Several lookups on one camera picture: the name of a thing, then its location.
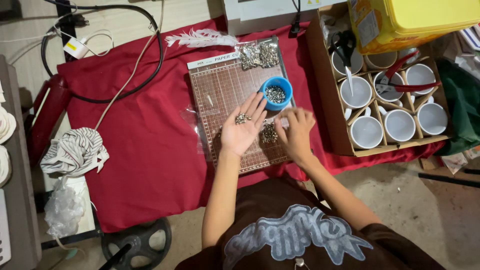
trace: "graphic print on shirt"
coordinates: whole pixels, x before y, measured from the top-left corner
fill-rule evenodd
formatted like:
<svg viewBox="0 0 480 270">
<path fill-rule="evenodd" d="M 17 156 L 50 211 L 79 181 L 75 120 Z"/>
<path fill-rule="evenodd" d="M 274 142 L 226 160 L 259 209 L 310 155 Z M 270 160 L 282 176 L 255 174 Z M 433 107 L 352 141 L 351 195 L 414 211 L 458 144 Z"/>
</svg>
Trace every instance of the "graphic print on shirt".
<svg viewBox="0 0 480 270">
<path fill-rule="evenodd" d="M 326 216 L 317 207 L 295 204 L 281 218 L 259 218 L 233 236 L 224 249 L 223 269 L 232 269 L 241 258 L 265 245 L 271 246 L 273 259 L 282 261 L 302 256 L 311 243 L 324 247 L 336 265 L 342 264 L 345 253 L 364 260 L 360 246 L 373 249 L 370 243 L 352 235 L 345 220 Z"/>
</svg>

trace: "red cloth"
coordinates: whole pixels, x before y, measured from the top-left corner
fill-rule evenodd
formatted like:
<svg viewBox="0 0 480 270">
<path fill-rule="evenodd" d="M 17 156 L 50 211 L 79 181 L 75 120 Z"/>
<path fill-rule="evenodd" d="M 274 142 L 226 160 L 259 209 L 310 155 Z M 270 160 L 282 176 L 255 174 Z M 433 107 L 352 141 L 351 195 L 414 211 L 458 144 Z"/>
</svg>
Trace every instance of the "red cloth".
<svg viewBox="0 0 480 270">
<path fill-rule="evenodd" d="M 188 32 L 191 28 L 225 31 L 224 17 L 183 27 L 162 34 Z M 372 166 L 382 162 L 401 162 L 430 155 L 442 143 L 412 147 L 384 154 L 355 158 L 331 154 L 330 142 L 305 35 L 288 38 L 289 26 L 253 33 L 241 41 L 277 35 L 289 80 L 298 106 L 313 110 L 317 125 L 311 145 L 314 154 L 332 173 Z M 58 66 L 72 91 L 89 98 L 113 97 L 131 75 L 148 37 L 110 51 L 104 57 L 88 57 Z M 231 52 L 232 48 L 168 48 L 158 75 L 137 93 L 115 101 L 98 131 L 110 154 L 102 171 L 85 174 L 92 202 L 104 232 L 110 233 L 163 216 L 179 214 L 206 205 L 214 176 L 211 163 L 197 154 L 197 134 L 181 118 L 180 112 L 194 104 L 187 63 Z M 152 42 L 136 75 L 126 90 L 145 80 L 156 68 L 158 43 Z M 73 98 L 68 106 L 72 128 L 94 128 L 106 104 L 93 104 Z M 295 164 L 272 166 L 239 179 L 239 187 L 251 185 L 287 171 L 292 177 L 305 176 Z"/>
</svg>

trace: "hand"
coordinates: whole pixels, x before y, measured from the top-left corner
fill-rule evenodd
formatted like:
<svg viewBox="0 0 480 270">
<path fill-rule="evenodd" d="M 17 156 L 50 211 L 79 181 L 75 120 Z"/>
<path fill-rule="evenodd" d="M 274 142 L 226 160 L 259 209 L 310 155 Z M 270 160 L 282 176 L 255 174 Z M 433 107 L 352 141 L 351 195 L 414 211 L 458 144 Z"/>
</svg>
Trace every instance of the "hand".
<svg viewBox="0 0 480 270">
<path fill-rule="evenodd" d="M 267 115 L 264 110 L 267 100 L 262 100 L 263 96 L 262 92 L 252 93 L 242 106 L 236 107 L 228 116 L 222 126 L 222 151 L 230 151 L 241 157 L 252 145 Z M 240 113 L 251 116 L 252 120 L 246 120 L 244 124 L 235 124 L 235 117 Z"/>
<path fill-rule="evenodd" d="M 290 127 L 282 127 L 282 118 L 287 118 Z M 310 130 L 315 125 L 313 113 L 302 108 L 283 110 L 274 120 L 278 139 L 290 158 L 301 168 L 313 158 L 310 150 Z"/>
</svg>

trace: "black scissors handle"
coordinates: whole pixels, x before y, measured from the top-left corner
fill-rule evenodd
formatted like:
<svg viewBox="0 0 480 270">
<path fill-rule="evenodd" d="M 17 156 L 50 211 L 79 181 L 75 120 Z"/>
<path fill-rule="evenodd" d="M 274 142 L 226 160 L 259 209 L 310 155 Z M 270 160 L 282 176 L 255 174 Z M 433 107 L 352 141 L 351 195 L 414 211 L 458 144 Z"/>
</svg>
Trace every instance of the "black scissors handle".
<svg viewBox="0 0 480 270">
<path fill-rule="evenodd" d="M 332 35 L 330 43 L 340 59 L 343 61 L 343 64 L 347 67 L 352 67 L 350 58 L 352 57 L 353 50 L 357 45 L 355 34 L 350 30 L 336 32 Z"/>
</svg>

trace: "scissors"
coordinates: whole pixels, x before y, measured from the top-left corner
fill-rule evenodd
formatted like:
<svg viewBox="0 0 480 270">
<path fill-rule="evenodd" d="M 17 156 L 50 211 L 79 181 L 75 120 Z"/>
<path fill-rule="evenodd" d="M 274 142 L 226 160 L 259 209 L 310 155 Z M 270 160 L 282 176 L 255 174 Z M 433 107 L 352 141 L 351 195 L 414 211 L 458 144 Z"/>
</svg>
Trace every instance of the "scissors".
<svg viewBox="0 0 480 270">
<path fill-rule="evenodd" d="M 353 96 L 351 57 L 353 54 L 353 50 L 357 45 L 357 39 L 355 38 L 355 34 L 350 30 L 336 32 L 330 39 L 330 43 L 335 52 L 342 60 L 343 65 L 345 66 L 345 74 L 347 75 L 348 86 L 350 87 L 350 93 Z"/>
<path fill-rule="evenodd" d="M 390 67 L 383 77 L 378 79 L 375 82 L 375 89 L 377 90 L 377 93 L 379 95 L 385 93 L 385 92 L 417 92 L 417 91 L 422 91 L 425 89 L 429 89 L 435 86 L 439 86 L 442 84 L 442 82 L 435 82 L 431 84 L 426 84 L 426 85 L 418 85 L 418 86 L 412 86 L 412 85 L 397 85 L 392 83 L 390 80 L 392 79 L 393 74 L 398 71 L 398 69 L 411 57 L 415 56 L 419 51 L 416 50 L 411 54 L 408 54 L 407 56 L 399 59 L 395 64 L 393 64 L 392 67 Z"/>
</svg>

